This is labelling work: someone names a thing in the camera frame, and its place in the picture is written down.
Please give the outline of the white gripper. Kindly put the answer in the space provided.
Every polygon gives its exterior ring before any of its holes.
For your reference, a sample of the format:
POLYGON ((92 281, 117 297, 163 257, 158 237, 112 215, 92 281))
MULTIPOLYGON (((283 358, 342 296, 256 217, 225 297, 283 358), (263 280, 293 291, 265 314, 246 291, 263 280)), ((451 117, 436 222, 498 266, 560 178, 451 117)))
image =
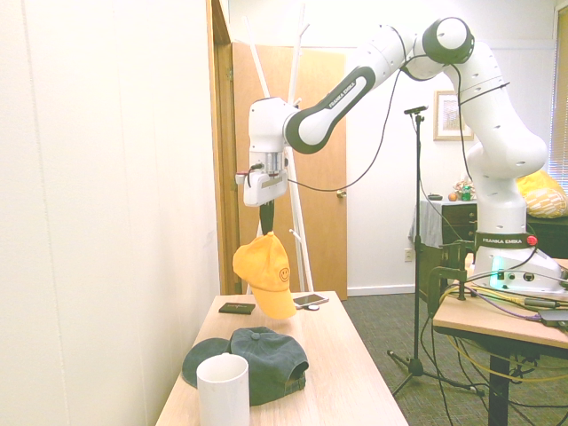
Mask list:
POLYGON ((250 172, 243 182, 243 202, 248 207, 259 207, 261 233, 273 231, 274 200, 287 191, 287 172, 271 176, 261 170, 250 172))

